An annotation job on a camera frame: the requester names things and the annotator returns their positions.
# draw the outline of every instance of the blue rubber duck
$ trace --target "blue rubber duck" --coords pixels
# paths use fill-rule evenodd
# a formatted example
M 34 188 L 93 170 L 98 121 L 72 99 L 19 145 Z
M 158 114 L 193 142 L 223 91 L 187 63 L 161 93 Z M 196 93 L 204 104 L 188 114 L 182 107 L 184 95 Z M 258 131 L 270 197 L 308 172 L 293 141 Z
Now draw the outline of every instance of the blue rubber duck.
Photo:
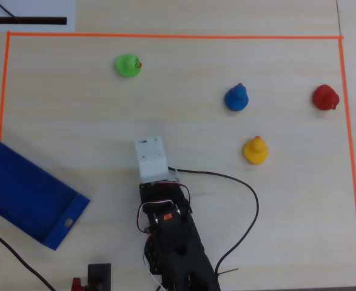
M 246 88 L 239 83 L 231 88 L 225 95 L 225 104 L 231 111 L 241 111 L 249 102 Z

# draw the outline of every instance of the black cable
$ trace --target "black cable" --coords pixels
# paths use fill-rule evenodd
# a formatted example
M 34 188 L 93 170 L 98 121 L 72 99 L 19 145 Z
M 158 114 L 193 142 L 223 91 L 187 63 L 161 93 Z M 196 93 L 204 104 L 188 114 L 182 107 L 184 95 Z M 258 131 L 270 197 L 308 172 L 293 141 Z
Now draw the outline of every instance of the black cable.
M 222 257 L 221 259 L 218 261 L 217 265 L 215 266 L 215 274 L 216 276 L 218 277 L 221 273 L 218 273 L 218 269 L 220 268 L 220 264 L 222 263 L 222 261 L 230 255 L 231 252 L 233 252 L 241 243 L 242 241 L 245 239 L 245 237 L 247 236 L 247 234 L 250 232 L 250 230 L 252 229 L 253 225 L 255 224 L 256 220 L 257 220 L 257 216 L 258 216 L 258 198 L 257 198 L 257 194 L 256 192 L 253 190 L 253 188 L 245 183 L 244 181 L 241 181 L 237 178 L 233 178 L 231 176 L 227 176 L 227 175 L 224 175 L 224 174 L 220 174 L 220 173 L 214 173 L 214 172 L 207 172 L 207 171 L 193 171 L 193 170 L 184 170 L 184 169 L 174 169 L 172 167 L 168 167 L 168 169 L 170 171 L 178 171 L 178 172 L 181 172 L 181 173 L 191 173 L 191 174 L 205 174 L 205 175 L 213 175 L 213 176 L 219 176 L 219 177 L 223 177 L 223 178 L 227 178 L 227 179 L 231 179 L 233 181 L 236 181 L 236 182 L 239 182 L 241 183 L 242 185 L 245 185 L 246 187 L 249 188 L 250 191 L 252 191 L 254 197 L 255 197 L 255 200 L 256 200 L 256 214 L 255 214 L 255 218 L 253 219 L 252 223 L 250 224 L 250 226 L 248 227 L 248 229 L 246 230 L 246 232 L 244 233 L 243 237 L 240 238 L 240 240 L 230 249 L 228 250 Z
M 5 11 L 10 17 L 17 19 L 17 17 L 16 17 L 15 15 L 13 15 L 12 13 L 10 13 L 10 12 L 9 12 L 4 6 L 2 6 L 1 4 L 0 4 L 0 8 L 3 9 L 3 11 Z
M 40 281 L 42 281 L 51 291 L 56 291 L 54 289 L 54 287 L 51 286 L 50 283 L 47 282 L 46 279 L 44 279 L 37 271 L 35 271 L 31 266 L 29 266 L 20 256 L 18 253 L 16 253 L 16 251 L 7 244 L 7 242 L 5 242 L 2 238 L 0 238 L 0 243 L 2 243 L 3 245 L 5 245 L 5 247 L 7 249 L 9 249 L 9 251 L 21 262 L 21 264 L 26 267 L 32 274 L 34 274 L 36 277 L 38 277 L 40 279 Z

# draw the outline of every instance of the green rubber duck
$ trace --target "green rubber duck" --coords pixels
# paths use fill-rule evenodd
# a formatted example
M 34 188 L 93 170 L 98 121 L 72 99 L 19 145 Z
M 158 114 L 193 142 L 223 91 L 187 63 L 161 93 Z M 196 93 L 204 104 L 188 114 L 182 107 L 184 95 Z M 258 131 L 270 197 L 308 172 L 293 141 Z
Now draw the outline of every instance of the green rubber duck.
M 141 63 L 135 55 L 125 54 L 116 58 L 115 62 L 117 72 L 126 78 L 134 77 L 140 72 Z

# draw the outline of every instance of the rubber duck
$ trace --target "rubber duck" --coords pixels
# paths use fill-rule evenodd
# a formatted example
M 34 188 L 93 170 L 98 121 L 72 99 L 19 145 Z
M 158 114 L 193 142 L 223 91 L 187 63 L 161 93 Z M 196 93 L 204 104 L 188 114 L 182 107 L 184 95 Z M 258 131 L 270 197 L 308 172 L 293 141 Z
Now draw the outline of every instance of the rubber duck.
M 116 58 L 115 67 L 117 72 L 126 78 L 134 77 L 140 72 L 142 64 L 135 55 L 126 54 Z
M 224 100 L 227 108 L 231 111 L 241 111 L 249 102 L 245 86 L 238 83 L 226 93 Z
M 312 102 L 320 110 L 335 109 L 340 102 L 340 97 L 328 85 L 319 86 L 312 94 Z
M 267 145 L 259 136 L 248 141 L 244 146 L 243 152 L 248 162 L 253 165 L 262 164 L 269 154 Z

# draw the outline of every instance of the red rubber duck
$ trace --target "red rubber duck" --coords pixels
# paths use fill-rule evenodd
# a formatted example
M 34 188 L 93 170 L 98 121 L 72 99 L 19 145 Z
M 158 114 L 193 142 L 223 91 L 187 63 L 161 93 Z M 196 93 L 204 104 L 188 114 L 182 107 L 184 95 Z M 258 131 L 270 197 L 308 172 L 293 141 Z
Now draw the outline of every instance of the red rubber duck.
M 319 86 L 312 95 L 312 102 L 320 110 L 335 109 L 340 102 L 340 97 L 328 85 Z

